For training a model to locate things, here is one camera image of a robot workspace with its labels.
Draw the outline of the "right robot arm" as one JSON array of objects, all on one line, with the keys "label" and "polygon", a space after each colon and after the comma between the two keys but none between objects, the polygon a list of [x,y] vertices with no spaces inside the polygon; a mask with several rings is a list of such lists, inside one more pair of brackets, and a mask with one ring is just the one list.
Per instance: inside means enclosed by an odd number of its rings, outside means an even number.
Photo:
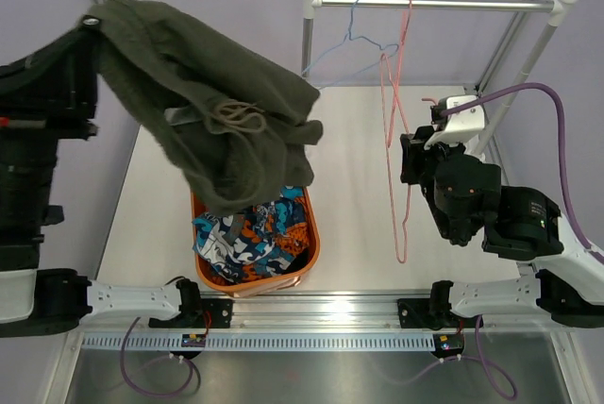
[{"label": "right robot arm", "polygon": [[570,328],[602,328],[603,265],[573,235],[558,205],[540,191],[506,186],[498,165],[462,144],[430,144],[432,126],[400,137],[400,180],[418,186],[440,236],[521,262],[530,273],[490,283],[440,280],[427,298],[399,299],[404,328],[467,327],[487,314],[548,314]]}]

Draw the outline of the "dark green shorts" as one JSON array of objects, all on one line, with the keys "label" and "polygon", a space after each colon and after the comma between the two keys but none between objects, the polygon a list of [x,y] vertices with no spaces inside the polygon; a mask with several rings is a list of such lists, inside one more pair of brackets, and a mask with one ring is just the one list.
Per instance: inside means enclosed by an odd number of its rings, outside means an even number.
[{"label": "dark green shorts", "polygon": [[97,21],[100,76],[211,212],[312,184],[306,149],[323,126],[303,77],[165,3],[107,0],[86,18]]}]

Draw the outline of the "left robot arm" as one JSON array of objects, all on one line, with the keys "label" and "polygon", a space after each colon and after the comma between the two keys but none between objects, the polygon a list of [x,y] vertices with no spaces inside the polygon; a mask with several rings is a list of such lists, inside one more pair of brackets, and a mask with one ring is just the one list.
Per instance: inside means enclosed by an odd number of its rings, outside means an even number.
[{"label": "left robot arm", "polygon": [[156,288],[104,285],[69,268],[42,269],[44,227],[64,220],[50,195],[59,143],[88,140],[98,100],[100,20],[79,25],[1,68],[1,335],[37,337],[95,319],[148,317],[152,328],[203,319],[198,286],[178,278]]}]

